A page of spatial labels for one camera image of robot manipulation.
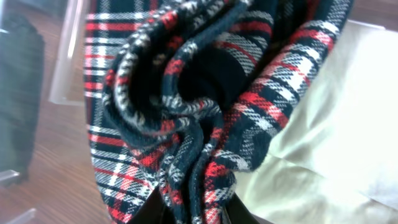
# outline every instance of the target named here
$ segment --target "textile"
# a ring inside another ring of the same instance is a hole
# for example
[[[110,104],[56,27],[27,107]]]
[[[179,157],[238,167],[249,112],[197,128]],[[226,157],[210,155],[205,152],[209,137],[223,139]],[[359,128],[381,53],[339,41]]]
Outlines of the textile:
[[[156,186],[177,223],[220,223],[234,193],[233,171],[253,171],[264,160],[272,137],[332,50],[352,4],[91,3],[88,131],[98,188],[116,223],[128,222]],[[221,86],[228,100],[220,93],[193,99],[180,94],[179,85],[191,84],[179,77],[190,75],[187,70],[206,51],[223,56],[204,64],[203,73],[222,85],[241,80],[236,88]]]

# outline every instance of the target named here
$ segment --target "folded fabric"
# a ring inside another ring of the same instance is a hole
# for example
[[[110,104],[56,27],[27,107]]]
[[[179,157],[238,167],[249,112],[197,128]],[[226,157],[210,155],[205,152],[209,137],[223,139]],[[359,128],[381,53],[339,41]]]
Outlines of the folded fabric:
[[[233,172],[264,160],[351,5],[92,1],[88,129],[112,219],[127,223],[158,186],[177,223],[220,223]]]

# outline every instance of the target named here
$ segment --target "scarf fold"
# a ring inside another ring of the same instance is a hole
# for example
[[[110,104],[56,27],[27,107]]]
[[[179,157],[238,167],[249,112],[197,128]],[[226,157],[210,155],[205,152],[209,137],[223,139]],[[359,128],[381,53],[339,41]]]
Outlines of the scarf fold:
[[[177,223],[220,223],[233,172],[261,165],[351,5],[92,0],[88,129],[112,219],[127,223],[158,186]]]

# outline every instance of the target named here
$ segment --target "white cloth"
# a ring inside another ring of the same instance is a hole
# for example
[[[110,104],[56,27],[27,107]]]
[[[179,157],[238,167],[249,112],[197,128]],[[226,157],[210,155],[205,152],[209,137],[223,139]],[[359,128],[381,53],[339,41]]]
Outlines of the white cloth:
[[[398,33],[348,22],[236,192],[275,224],[398,223]]]

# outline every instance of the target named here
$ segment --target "navy fabric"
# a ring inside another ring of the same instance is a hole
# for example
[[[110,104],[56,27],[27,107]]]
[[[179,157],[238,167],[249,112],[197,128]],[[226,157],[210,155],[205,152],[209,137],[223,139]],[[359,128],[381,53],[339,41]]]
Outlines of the navy fabric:
[[[116,223],[127,223],[156,187],[177,223],[220,223],[233,172],[260,166],[352,5],[94,2],[86,26],[88,130]]]

